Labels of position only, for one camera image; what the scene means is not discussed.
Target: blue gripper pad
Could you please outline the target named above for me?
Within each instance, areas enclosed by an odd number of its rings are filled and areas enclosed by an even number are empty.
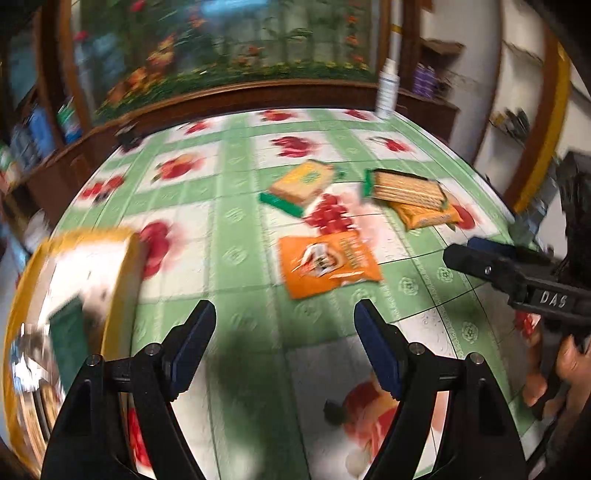
[[[355,305],[355,330],[363,344],[365,353],[374,368],[375,374],[383,390],[390,392],[392,397],[402,398],[402,378],[404,368],[400,368],[394,352],[382,334],[380,324],[388,326],[370,300],[361,300]]]

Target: dark green packet in tray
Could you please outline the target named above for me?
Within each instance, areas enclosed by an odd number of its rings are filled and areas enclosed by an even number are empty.
[[[64,391],[74,383],[78,370],[90,355],[82,300],[74,297],[49,318],[49,336]]]

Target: floral mural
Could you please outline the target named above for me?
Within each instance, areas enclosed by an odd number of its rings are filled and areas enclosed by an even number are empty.
[[[81,0],[72,13],[95,123],[232,83],[375,80],[371,0]]]

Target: yellow snack packet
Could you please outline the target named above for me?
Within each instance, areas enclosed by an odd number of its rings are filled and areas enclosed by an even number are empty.
[[[360,281],[382,280],[371,251],[356,232],[279,239],[281,271],[292,299]]]
[[[422,228],[424,226],[441,225],[443,223],[458,223],[462,221],[457,210],[448,203],[447,207],[441,210],[433,210],[406,203],[388,202],[396,211],[407,230]]]

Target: white pipe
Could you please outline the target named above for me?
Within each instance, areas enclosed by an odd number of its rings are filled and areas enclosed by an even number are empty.
[[[389,57],[396,64],[400,62],[400,49],[402,48],[402,2],[403,0],[392,0]]]

